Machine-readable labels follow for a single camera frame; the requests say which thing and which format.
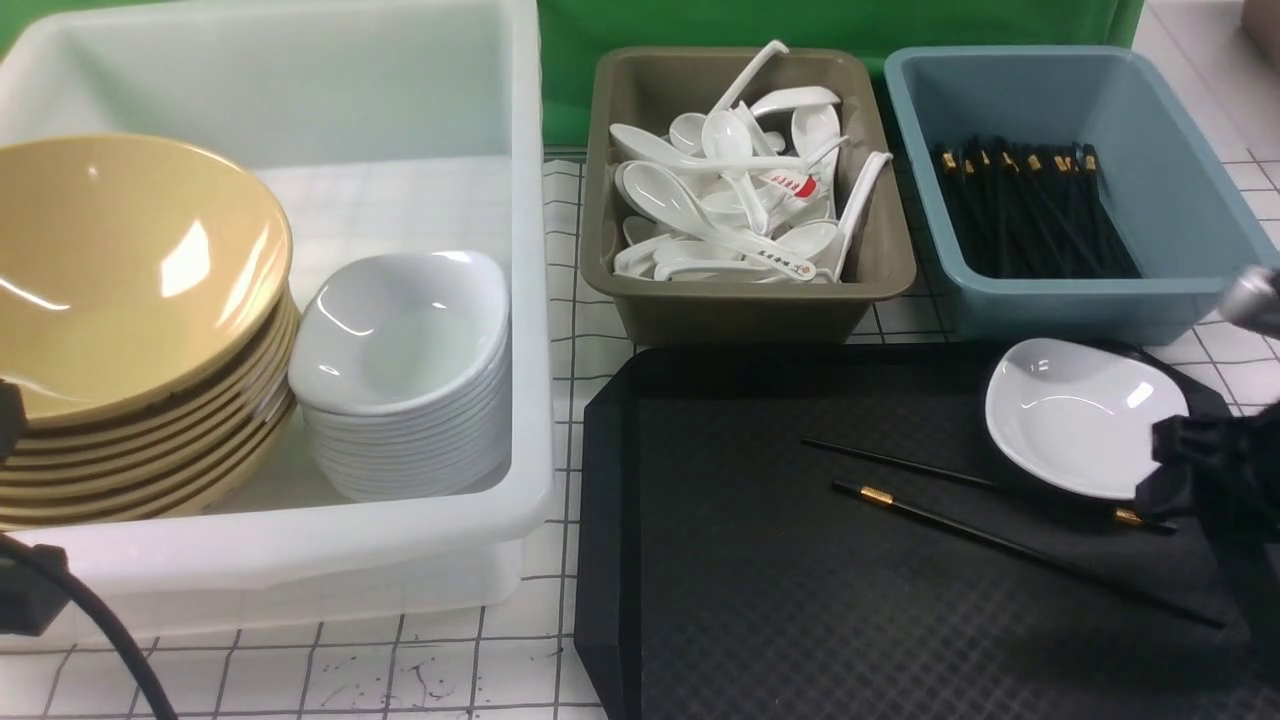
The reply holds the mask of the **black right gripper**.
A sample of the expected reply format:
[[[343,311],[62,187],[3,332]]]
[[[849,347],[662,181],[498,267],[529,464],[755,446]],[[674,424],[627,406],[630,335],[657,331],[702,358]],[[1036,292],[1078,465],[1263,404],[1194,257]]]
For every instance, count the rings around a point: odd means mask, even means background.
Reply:
[[[1151,521],[1196,516],[1262,544],[1277,543],[1279,407],[1251,416],[1176,415],[1151,427],[1156,469],[1135,488]]]

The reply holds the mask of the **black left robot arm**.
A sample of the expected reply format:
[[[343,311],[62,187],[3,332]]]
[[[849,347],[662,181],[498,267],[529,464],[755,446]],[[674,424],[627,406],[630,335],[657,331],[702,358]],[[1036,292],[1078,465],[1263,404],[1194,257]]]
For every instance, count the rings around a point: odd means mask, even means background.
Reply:
[[[26,433],[27,423],[15,386],[1,383],[1,460],[5,462]],[[1,633],[4,635],[42,635],[68,605],[64,589],[36,568],[41,564],[65,571],[67,551],[51,544],[26,544],[3,537],[1,548]]]

